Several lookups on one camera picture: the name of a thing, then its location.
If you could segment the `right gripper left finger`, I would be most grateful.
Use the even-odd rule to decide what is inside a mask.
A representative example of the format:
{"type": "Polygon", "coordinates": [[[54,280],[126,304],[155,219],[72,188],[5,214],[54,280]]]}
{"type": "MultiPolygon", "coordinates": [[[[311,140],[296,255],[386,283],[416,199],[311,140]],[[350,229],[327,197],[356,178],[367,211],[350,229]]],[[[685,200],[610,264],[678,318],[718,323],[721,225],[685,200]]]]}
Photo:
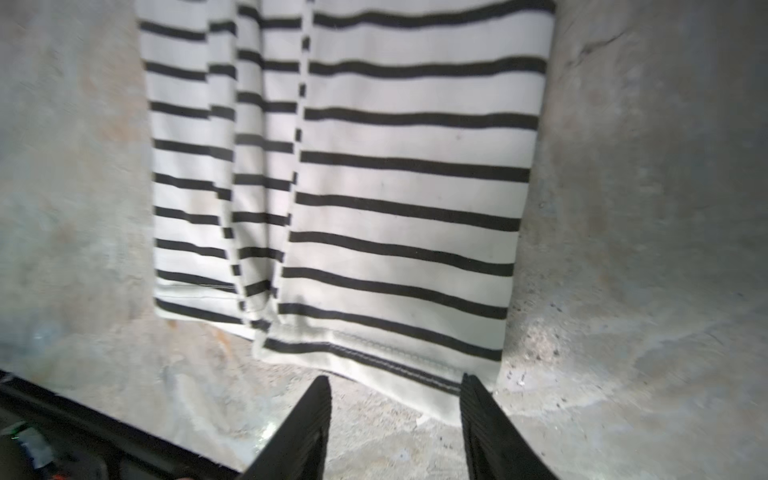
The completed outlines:
{"type": "Polygon", "coordinates": [[[238,479],[321,480],[331,417],[331,386],[321,375],[238,479]]]}

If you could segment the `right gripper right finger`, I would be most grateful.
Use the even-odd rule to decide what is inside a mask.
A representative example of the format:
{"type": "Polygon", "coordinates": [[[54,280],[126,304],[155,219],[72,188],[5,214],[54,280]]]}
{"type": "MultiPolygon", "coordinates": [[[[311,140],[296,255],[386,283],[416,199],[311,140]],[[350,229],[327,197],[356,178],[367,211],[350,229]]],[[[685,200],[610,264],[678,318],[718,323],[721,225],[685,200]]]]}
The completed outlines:
{"type": "Polygon", "coordinates": [[[474,375],[464,374],[459,396],[471,480],[557,480],[474,375]]]}

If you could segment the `black white striped tank top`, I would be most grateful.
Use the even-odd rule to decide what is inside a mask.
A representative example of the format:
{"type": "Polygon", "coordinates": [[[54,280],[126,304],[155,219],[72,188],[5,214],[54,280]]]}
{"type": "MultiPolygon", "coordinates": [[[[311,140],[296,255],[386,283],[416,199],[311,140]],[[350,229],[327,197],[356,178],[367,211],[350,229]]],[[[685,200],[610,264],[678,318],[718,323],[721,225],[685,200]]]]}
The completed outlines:
{"type": "Polygon", "coordinates": [[[552,1],[139,1],[154,303],[448,424],[498,377],[552,1]]]}

